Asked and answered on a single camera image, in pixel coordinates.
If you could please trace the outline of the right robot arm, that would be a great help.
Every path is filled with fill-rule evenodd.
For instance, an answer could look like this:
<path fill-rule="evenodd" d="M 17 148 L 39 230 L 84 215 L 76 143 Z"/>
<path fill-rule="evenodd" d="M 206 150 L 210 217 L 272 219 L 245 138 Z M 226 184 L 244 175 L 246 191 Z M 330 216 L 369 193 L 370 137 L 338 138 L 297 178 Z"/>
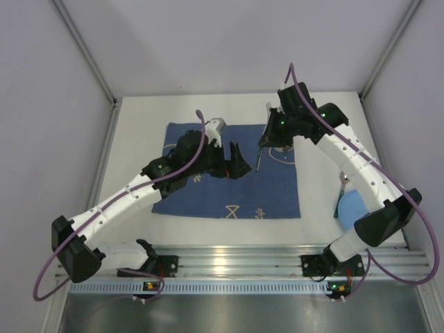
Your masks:
<path fill-rule="evenodd" d="M 411 189 L 406 198 L 381 171 L 371 164 L 371 154 L 361 144 L 349 119 L 333 103 L 316 108 L 304 83 L 282 85 L 277 91 L 280 106 L 268 109 L 268 121 L 260 147 L 291 146 L 302 136 L 328 155 L 359 192 L 367 215 L 328 245 L 323 255 L 336 266 L 369 247 L 378 247 L 410 222 L 422 196 Z"/>

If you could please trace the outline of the blue cloth placemat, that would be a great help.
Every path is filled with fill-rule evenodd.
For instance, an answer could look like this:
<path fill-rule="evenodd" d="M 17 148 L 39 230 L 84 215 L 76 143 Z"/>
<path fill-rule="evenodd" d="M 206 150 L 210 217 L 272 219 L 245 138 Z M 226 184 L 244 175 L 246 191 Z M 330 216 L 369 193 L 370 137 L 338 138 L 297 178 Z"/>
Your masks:
<path fill-rule="evenodd" d="M 300 218 L 294 152 L 264 149 L 259 172 L 255 172 L 263 128 L 228 125 L 222 132 L 225 152 L 230 141 L 238 142 L 251 172 L 238 180 L 197 175 L 183 189 L 154 204 L 153 213 L 209 219 Z"/>

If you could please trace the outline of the beige cup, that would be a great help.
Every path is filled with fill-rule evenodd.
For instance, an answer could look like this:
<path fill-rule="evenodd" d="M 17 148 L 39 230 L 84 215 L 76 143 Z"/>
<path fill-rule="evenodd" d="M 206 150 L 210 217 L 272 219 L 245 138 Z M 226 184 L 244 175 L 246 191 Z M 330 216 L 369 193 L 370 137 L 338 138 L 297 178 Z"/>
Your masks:
<path fill-rule="evenodd" d="M 286 153 L 293 150 L 292 146 L 285 146 L 285 147 L 273 147 L 271 150 L 277 151 L 278 153 Z"/>

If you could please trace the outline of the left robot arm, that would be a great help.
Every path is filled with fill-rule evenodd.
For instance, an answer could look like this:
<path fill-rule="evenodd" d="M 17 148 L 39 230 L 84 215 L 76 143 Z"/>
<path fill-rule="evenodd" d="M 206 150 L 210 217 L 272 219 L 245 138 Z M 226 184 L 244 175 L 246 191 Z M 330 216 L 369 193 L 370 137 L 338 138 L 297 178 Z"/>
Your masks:
<path fill-rule="evenodd" d="M 105 236 L 136 213 L 185 187 L 198 174 L 239 179 L 251 172 L 239 145 L 230 142 L 226 159 L 219 139 L 189 130 L 164 156 L 151 161 L 123 189 L 71 219 L 52 223 L 52 249 L 70 280 L 79 283 L 100 271 L 118 269 L 121 276 L 151 273 L 157 253 L 143 239 L 107 244 Z"/>

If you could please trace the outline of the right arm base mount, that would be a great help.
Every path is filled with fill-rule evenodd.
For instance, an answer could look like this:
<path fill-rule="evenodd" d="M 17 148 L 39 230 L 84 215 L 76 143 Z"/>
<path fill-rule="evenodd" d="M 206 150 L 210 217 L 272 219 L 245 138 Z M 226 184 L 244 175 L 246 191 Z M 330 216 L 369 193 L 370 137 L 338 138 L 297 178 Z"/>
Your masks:
<path fill-rule="evenodd" d="M 358 277 L 365 273 L 361 255 L 355 255 L 345 262 L 331 261 L 324 255 L 302 255 L 302 275 L 306 278 Z"/>

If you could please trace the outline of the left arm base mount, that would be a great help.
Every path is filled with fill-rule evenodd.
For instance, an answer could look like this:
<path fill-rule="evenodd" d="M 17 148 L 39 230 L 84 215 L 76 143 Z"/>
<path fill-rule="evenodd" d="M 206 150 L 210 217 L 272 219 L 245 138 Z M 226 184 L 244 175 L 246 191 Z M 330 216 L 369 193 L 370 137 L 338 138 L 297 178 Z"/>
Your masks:
<path fill-rule="evenodd" d="M 120 278 L 146 277 L 146 273 L 160 278 L 174 278 L 178 272 L 179 256 L 158 255 L 155 259 L 148 259 L 139 269 L 129 269 L 130 272 L 118 270 L 117 276 Z"/>

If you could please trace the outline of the black handled knife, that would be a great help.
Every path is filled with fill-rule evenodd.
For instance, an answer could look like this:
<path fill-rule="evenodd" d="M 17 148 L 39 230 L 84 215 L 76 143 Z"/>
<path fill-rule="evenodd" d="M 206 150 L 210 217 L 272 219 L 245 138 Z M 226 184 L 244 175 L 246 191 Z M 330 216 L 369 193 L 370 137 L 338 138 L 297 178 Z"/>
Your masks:
<path fill-rule="evenodd" d="M 271 118 L 271 102 L 266 103 L 266 111 L 267 111 L 267 122 L 264 126 L 264 130 L 262 133 L 261 138 L 258 142 L 258 152 L 257 152 L 257 159 L 256 159 L 256 165 L 255 165 L 255 172 L 258 173 L 260 169 L 260 164 L 262 160 L 262 154 L 263 154 L 263 144 L 268 140 L 269 132 L 270 132 L 270 118 Z"/>

